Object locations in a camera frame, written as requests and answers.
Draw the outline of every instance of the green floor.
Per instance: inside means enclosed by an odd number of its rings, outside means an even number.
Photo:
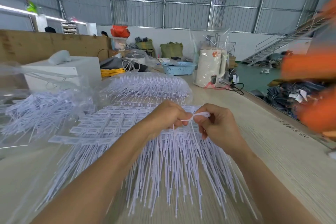
[[[244,90],[260,90],[267,93],[267,84],[277,78],[280,78],[280,69],[270,68],[269,74],[260,73],[262,67],[248,66],[247,64],[238,63],[239,82],[244,84]]]

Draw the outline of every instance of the hand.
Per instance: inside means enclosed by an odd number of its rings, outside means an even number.
[[[250,150],[239,132],[232,112],[228,108],[205,104],[195,113],[206,111],[211,114],[209,118],[200,115],[194,116],[194,121],[198,124],[203,139],[209,137],[232,157],[242,151]]]
[[[187,121],[192,117],[192,114],[186,112],[178,104],[165,100],[157,106],[146,118],[143,119],[149,125],[150,137],[155,138],[163,129],[177,128],[182,125],[187,125]]]

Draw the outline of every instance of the blue plastic basket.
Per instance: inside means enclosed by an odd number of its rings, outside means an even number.
[[[170,62],[162,62],[163,71],[165,74],[170,75],[186,75],[192,74],[194,70],[194,64],[191,62],[178,61],[179,66],[167,66]]]

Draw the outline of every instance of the red plastic bag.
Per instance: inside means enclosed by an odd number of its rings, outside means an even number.
[[[131,33],[128,31],[127,26],[112,25],[111,27],[111,35],[114,37],[128,38],[130,34]]]

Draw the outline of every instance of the white box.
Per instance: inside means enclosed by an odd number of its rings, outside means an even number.
[[[98,57],[71,56],[71,61],[56,66],[50,65],[48,60],[42,60],[23,65],[22,68],[25,71],[24,76],[32,92],[46,90],[56,91],[58,89],[64,90],[71,88],[71,85],[66,82],[72,82],[82,87],[90,86],[93,88],[102,81]],[[36,78],[39,76],[46,78],[46,80],[49,79],[49,82]],[[64,83],[60,82],[60,85],[50,82],[52,80],[63,81]]]

